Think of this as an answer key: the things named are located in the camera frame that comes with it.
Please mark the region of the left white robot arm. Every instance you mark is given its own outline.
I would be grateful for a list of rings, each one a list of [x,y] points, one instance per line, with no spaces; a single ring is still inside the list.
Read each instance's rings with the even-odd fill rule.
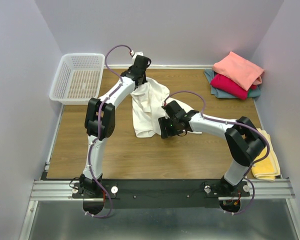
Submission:
[[[108,138],[116,126],[116,107],[135,89],[147,82],[146,70],[151,59],[137,55],[133,64],[118,77],[118,82],[99,98],[88,101],[84,127],[88,136],[86,165],[79,177],[81,195],[89,198],[99,197],[105,193],[101,185],[103,156]]]

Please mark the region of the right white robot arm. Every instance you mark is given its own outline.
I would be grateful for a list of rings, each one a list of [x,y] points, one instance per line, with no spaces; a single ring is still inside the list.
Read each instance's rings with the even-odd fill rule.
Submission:
[[[202,111],[186,112],[175,100],[161,107],[166,116],[158,119],[161,137],[180,136],[182,133],[202,132],[226,140],[232,162],[222,176],[220,191],[231,196],[252,166],[270,154],[270,144],[247,117],[237,120],[208,116]]]

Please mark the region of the white floral t shirt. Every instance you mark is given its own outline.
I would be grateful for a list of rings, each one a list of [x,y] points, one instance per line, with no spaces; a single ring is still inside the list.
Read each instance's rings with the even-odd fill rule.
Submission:
[[[170,95],[170,90],[156,80],[147,77],[146,83],[139,86],[130,95],[136,137],[151,138],[154,135],[161,135],[159,118],[166,116],[162,105]]]

